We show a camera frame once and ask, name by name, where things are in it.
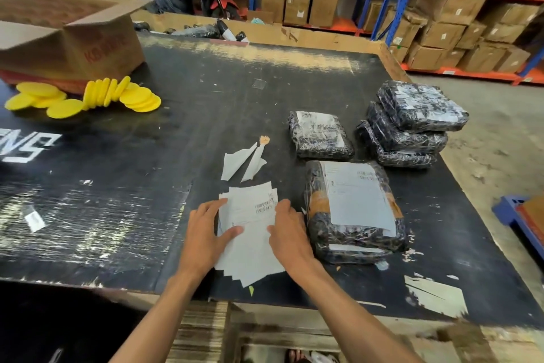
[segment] scratched table surface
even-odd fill
[[[176,270],[188,211],[240,186],[245,165],[220,181],[225,153],[268,135],[267,164],[243,186],[272,181],[280,199],[302,206],[305,162],[288,135],[289,111],[337,115],[356,145],[354,161],[365,159],[354,128],[389,78],[377,56],[140,40],[147,63],[133,81],[161,96],[157,111],[116,103],[66,120],[0,111],[1,279],[160,293]],[[2,101],[13,94],[1,92]],[[544,328],[541,309],[441,159],[427,171],[388,175],[411,250],[390,256],[382,271],[326,266],[338,284],[377,315],[448,319],[410,298],[404,276],[425,276],[462,289],[475,323]],[[34,233],[22,216],[32,208],[46,224]],[[213,270],[195,297],[312,307],[287,273],[253,288]]]

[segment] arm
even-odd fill
[[[304,218],[289,200],[276,206],[276,223],[268,226],[272,251],[291,278],[308,293],[351,362],[420,363],[421,359],[349,297],[314,258]]]
[[[217,263],[227,244],[244,231],[232,227],[216,237],[215,215],[227,202],[205,202],[191,211],[180,265],[157,303],[145,315],[110,363],[163,363],[170,352],[183,313],[204,276]]]

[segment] table top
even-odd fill
[[[268,135],[267,164],[243,186],[272,181],[280,199],[303,206],[305,162],[289,138],[289,111],[337,115],[356,145],[354,161],[366,159],[354,128],[389,79],[377,56],[140,40],[147,63],[133,81],[163,99],[159,110],[139,114],[114,104],[67,120],[43,110],[0,111],[1,279],[161,292],[177,267],[186,211],[239,186],[243,169],[220,181],[225,153]],[[2,100],[11,94],[3,89]],[[31,146],[40,151],[25,148],[39,133]],[[383,271],[327,265],[344,290],[378,304],[365,306],[377,315],[449,319],[413,305],[404,276],[424,276],[461,288],[474,323],[544,328],[538,304],[441,159],[426,171],[387,172],[412,254],[389,256]],[[21,215],[28,205],[47,224],[33,234]],[[312,307],[286,273],[252,286],[251,295],[213,270],[195,297]]]

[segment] yellow disc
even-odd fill
[[[90,108],[90,99],[92,94],[92,90],[94,89],[95,82],[89,81],[87,83],[87,86],[85,87],[85,92],[83,93],[83,110],[87,111]]]
[[[100,85],[99,96],[96,100],[96,105],[99,107],[104,106],[105,95],[108,93],[109,81],[109,78],[104,78],[102,80],[102,85]]]
[[[109,85],[108,92],[105,94],[104,99],[104,106],[107,107],[112,102],[112,96],[115,93],[115,89],[117,88],[117,80],[115,78],[112,79],[112,83]]]
[[[32,106],[34,108],[49,108],[51,105],[58,103],[59,101],[63,101],[66,99],[66,93],[61,92],[60,95],[56,97],[46,98],[46,97],[38,97],[33,102]]]
[[[36,98],[31,95],[24,93],[16,94],[5,102],[4,108],[10,111],[22,110],[23,108],[30,107],[34,101],[36,101]]]
[[[139,87],[134,89],[127,89],[121,94],[119,100],[125,105],[143,103],[153,93],[149,88]]]
[[[102,80],[96,80],[92,86],[91,93],[89,94],[89,108],[96,108],[99,100],[100,87],[102,86]]]
[[[55,97],[60,92],[54,85],[43,82],[20,82],[17,91],[34,97]]]
[[[141,103],[128,104],[128,105],[126,105],[126,107],[128,107],[128,108],[130,108],[132,110],[135,109],[135,108],[147,107],[148,105],[154,104],[155,101],[157,101],[157,98],[158,98],[158,96],[151,93],[151,96],[147,100],[142,101]]]
[[[119,101],[119,98],[121,98],[121,94],[123,93],[125,88],[127,88],[130,82],[131,78],[128,75],[121,80],[121,82],[117,85],[117,88],[115,89],[115,93],[112,96],[112,101]]]
[[[160,99],[160,97],[158,95],[155,95],[155,97],[153,98],[153,103],[147,104],[146,106],[133,108],[133,110],[136,111],[136,112],[154,111],[154,110],[156,110],[157,108],[160,107],[160,103],[162,103],[162,100]]]
[[[51,118],[68,118],[75,116],[83,109],[83,101],[69,99],[51,105],[47,109],[47,116]]]

